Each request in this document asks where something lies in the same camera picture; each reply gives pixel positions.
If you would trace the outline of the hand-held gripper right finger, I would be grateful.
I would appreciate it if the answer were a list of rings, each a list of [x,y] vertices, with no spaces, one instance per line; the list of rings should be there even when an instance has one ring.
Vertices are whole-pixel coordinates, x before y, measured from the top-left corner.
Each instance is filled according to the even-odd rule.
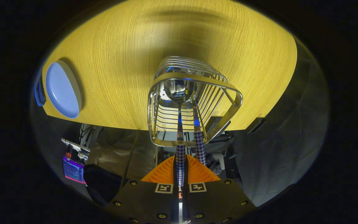
[[[193,156],[186,156],[184,221],[233,224],[257,207],[234,179],[221,179]]]

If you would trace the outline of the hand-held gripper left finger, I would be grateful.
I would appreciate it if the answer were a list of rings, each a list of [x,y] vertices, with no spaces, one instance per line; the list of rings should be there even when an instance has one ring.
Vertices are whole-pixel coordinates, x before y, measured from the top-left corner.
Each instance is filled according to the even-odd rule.
[[[141,180],[128,180],[108,204],[108,211],[130,224],[179,221],[176,157],[171,156]]]

